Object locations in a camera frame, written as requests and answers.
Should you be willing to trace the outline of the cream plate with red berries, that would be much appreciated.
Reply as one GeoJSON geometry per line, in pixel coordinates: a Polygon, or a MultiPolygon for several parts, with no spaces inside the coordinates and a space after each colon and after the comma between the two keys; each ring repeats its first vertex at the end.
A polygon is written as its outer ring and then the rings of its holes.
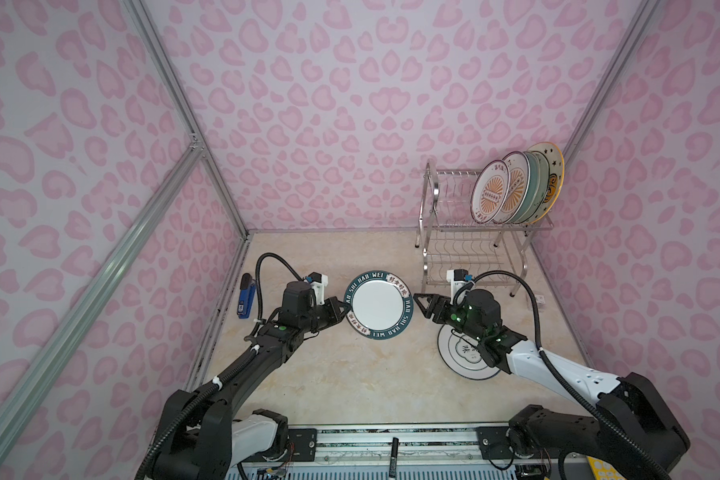
{"type": "Polygon", "coordinates": [[[549,163],[548,158],[546,155],[542,152],[535,152],[535,155],[537,156],[539,160],[539,166],[540,171],[543,172],[543,175],[540,176],[540,186],[539,186],[539,205],[537,206],[537,209],[534,214],[534,218],[538,219],[540,212],[542,210],[542,205],[545,202],[545,197],[547,196],[547,191],[549,189],[549,178],[551,174],[551,166],[549,163]]]}

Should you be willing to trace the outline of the small orange sunburst plate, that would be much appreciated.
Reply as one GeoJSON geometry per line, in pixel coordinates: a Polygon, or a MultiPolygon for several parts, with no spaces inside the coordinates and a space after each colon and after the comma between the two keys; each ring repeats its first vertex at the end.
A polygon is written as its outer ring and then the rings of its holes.
{"type": "Polygon", "coordinates": [[[478,175],[470,200],[470,213],[477,224],[492,221],[503,206],[509,185],[509,170],[502,160],[490,162],[478,175]]]}

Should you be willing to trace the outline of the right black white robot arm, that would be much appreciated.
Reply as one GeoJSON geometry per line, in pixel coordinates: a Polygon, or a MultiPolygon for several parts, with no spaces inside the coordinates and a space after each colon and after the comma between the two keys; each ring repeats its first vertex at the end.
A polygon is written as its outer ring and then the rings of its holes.
{"type": "Polygon", "coordinates": [[[531,380],[579,404],[583,415],[540,405],[509,421],[510,444],[523,449],[577,453],[611,464],[627,479],[666,479],[690,448],[690,439],[653,383],[630,373],[618,376],[553,354],[503,323],[494,296],[473,289],[458,303],[416,293],[425,318],[465,338],[489,368],[531,380]]]}

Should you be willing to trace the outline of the large orange sunburst plate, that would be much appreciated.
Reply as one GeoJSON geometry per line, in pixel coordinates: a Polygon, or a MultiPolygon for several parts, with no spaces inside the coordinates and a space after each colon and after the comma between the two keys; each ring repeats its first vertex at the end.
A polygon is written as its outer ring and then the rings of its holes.
{"type": "Polygon", "coordinates": [[[514,217],[525,200],[529,181],[529,160],[524,153],[510,152],[502,161],[508,167],[509,181],[505,200],[493,218],[496,224],[508,223],[514,217]]]}

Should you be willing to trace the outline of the dark green rimmed plate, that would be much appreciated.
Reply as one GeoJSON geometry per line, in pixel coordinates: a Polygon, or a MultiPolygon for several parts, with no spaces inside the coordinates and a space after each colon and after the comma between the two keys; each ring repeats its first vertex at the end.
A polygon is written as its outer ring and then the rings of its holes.
{"type": "Polygon", "coordinates": [[[357,333],[372,340],[400,335],[411,323],[414,302],[411,290],[396,274],[370,270],[347,286],[344,302],[351,307],[347,320],[357,333]]]}

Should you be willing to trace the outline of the cat and stars plate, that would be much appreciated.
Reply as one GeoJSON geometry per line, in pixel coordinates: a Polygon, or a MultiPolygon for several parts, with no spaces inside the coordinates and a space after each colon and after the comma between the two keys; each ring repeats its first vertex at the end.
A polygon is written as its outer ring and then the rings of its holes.
{"type": "Polygon", "coordinates": [[[549,189],[547,191],[547,196],[545,197],[545,202],[542,205],[539,218],[534,218],[534,212],[528,220],[529,224],[535,224],[549,212],[560,195],[565,178],[565,159],[560,148],[551,142],[537,143],[530,147],[530,151],[544,153],[551,166],[551,174],[548,185],[549,189]]]}

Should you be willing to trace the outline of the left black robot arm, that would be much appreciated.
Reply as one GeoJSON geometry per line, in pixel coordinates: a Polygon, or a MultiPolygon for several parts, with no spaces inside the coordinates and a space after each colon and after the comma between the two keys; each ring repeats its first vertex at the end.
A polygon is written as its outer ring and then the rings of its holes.
{"type": "Polygon", "coordinates": [[[287,284],[281,305],[247,338],[250,346],[220,374],[193,391],[166,401],[154,441],[137,479],[224,479],[249,457],[285,449],[287,418],[259,410],[237,422],[235,415],[256,388],[283,366],[307,335],[340,324],[352,311],[337,297],[319,299],[306,281],[287,284]]]}

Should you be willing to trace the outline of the teal flower plate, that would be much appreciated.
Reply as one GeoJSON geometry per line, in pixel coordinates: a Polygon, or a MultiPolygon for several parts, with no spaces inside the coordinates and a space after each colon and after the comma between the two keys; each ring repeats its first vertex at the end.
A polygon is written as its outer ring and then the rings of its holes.
{"type": "Polygon", "coordinates": [[[510,219],[512,224],[521,224],[526,221],[526,218],[530,214],[532,208],[536,205],[536,196],[541,186],[543,166],[540,162],[538,155],[531,151],[525,151],[524,155],[528,159],[528,191],[527,194],[515,212],[514,216],[510,219]]]}

